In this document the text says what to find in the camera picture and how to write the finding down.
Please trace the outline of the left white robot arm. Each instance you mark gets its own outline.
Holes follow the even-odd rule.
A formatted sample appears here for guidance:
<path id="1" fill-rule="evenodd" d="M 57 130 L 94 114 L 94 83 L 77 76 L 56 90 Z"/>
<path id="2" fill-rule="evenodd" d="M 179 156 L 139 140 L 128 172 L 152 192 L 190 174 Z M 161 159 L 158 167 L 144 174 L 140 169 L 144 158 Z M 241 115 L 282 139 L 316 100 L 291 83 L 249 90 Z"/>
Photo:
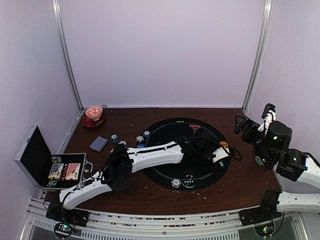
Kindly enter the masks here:
<path id="1" fill-rule="evenodd" d="M 133 173 L 166 164 L 179 164 L 197 155 L 205 163 L 216 163 L 229 150 L 214 138 L 178 137 L 162 145 L 132 148 L 116 146 L 103 169 L 77 185 L 52 193 L 48 212 L 61 222 L 72 218 L 72 209 L 102 193 L 126 189 Z"/>

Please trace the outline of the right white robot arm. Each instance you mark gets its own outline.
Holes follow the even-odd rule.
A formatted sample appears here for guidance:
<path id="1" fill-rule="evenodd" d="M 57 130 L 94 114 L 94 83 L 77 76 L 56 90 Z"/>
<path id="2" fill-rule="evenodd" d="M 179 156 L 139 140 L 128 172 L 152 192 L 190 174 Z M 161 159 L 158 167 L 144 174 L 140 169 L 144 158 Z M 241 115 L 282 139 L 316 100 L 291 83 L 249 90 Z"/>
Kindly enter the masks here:
<path id="1" fill-rule="evenodd" d="M 276 173 L 293 182 L 320 186 L 320 163 L 311 153 L 290 148 L 293 130 L 275 120 L 271 113 L 266 114 L 262 124 L 249 117 L 236 114 L 234 133 L 241 134 L 241 140 L 252 145 L 256 158 L 266 170 Z M 318 193 L 290 193 L 268 190 L 256 210 L 259 220 L 266 221 L 277 212 L 319 212 Z"/>

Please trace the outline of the blue white chips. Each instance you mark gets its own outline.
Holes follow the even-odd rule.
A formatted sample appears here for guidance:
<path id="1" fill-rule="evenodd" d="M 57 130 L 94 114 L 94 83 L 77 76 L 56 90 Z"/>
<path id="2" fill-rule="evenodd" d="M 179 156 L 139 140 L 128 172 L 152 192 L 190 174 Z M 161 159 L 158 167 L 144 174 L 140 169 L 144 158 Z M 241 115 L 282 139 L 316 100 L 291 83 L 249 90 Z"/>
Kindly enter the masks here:
<path id="1" fill-rule="evenodd" d="M 138 135 L 135 139 L 136 139 L 136 141 L 138 143 L 142 143 L 144 141 L 144 136 L 143 135 Z"/>
<path id="2" fill-rule="evenodd" d="M 181 180 L 179 178 L 174 178 L 174 179 L 171 180 L 171 186 L 174 189 L 180 188 L 181 184 L 182 184 L 182 182 L 181 182 Z"/>

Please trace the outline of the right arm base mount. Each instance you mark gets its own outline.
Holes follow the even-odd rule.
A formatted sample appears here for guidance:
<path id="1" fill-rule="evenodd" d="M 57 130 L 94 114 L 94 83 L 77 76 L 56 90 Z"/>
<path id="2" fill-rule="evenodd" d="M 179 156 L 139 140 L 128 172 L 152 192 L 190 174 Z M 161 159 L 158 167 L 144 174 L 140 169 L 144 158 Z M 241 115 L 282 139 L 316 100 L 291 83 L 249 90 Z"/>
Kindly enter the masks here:
<path id="1" fill-rule="evenodd" d="M 282 215 L 281 212 L 261 206 L 244 209 L 239 212 L 239 218 L 243 227 L 272 221 Z"/>

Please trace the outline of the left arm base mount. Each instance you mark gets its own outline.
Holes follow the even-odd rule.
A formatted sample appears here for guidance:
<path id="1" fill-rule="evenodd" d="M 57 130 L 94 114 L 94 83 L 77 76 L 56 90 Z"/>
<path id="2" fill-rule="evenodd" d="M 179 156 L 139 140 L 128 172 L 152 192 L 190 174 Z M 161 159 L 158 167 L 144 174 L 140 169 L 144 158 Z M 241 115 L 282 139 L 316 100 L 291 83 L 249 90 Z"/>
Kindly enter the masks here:
<path id="1" fill-rule="evenodd" d="M 89 212 L 85 210 L 72 209 L 67 210 L 56 208 L 48 210 L 45 215 L 48 219 L 64 222 L 76 227 L 86 227 L 89 219 Z"/>

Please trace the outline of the green white chips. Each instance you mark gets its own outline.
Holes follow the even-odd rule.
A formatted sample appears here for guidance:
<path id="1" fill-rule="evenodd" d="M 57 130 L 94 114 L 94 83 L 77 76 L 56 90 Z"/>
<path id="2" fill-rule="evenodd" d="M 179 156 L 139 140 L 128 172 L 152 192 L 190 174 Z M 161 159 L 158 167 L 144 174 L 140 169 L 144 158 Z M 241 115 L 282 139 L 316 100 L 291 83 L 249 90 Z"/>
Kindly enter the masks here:
<path id="1" fill-rule="evenodd" d="M 151 134 L 151 132 L 150 132 L 149 130 L 145 130 L 145 131 L 142 133 L 142 135 L 143 135 L 144 137 L 148 137 L 148 136 L 150 136 L 150 134 Z"/>

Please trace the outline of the red black all-in triangle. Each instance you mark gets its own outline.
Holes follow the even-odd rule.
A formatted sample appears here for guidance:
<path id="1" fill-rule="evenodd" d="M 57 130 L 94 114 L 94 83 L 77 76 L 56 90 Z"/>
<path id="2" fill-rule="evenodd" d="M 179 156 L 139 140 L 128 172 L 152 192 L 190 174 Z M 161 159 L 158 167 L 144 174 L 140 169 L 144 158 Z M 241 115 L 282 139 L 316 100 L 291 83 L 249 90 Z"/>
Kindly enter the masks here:
<path id="1" fill-rule="evenodd" d="M 189 127 L 192 129 L 194 134 L 202 128 L 200 125 L 194 125 L 194 124 L 190 124 Z"/>

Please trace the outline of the orange big blind button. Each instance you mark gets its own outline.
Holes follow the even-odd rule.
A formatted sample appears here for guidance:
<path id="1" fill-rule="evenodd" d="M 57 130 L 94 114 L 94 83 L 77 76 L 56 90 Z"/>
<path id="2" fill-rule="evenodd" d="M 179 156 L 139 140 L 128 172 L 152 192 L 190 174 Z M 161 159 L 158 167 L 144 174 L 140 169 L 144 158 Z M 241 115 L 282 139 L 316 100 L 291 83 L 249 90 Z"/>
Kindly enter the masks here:
<path id="1" fill-rule="evenodd" d="M 226 141 L 221 141 L 219 143 L 222 147 L 225 147 L 225 148 L 228 148 L 229 147 L 229 144 L 226 142 Z"/>

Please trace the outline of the blue small blind button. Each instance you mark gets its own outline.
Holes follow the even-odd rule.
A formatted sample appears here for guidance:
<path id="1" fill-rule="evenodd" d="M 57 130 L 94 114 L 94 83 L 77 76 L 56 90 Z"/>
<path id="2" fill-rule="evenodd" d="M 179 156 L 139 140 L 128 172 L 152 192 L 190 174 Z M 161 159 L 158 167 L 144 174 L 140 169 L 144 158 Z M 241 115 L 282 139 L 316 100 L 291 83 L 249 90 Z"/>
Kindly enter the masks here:
<path id="1" fill-rule="evenodd" d="M 146 145 L 143 144 L 143 143 L 139 143 L 139 144 L 136 145 L 136 147 L 137 147 L 137 148 L 145 148 Z"/>

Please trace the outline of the blue white chip stack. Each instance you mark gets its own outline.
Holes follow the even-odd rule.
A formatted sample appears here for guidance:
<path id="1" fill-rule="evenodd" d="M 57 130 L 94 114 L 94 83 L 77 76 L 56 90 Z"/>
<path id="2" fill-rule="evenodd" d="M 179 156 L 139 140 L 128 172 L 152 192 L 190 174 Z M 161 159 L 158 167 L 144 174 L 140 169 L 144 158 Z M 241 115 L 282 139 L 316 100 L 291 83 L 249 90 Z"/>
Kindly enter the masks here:
<path id="1" fill-rule="evenodd" d="M 124 145 L 124 146 L 126 146 L 127 145 L 127 142 L 125 141 L 125 140 L 120 140 L 118 143 L 117 143 L 118 145 Z"/>

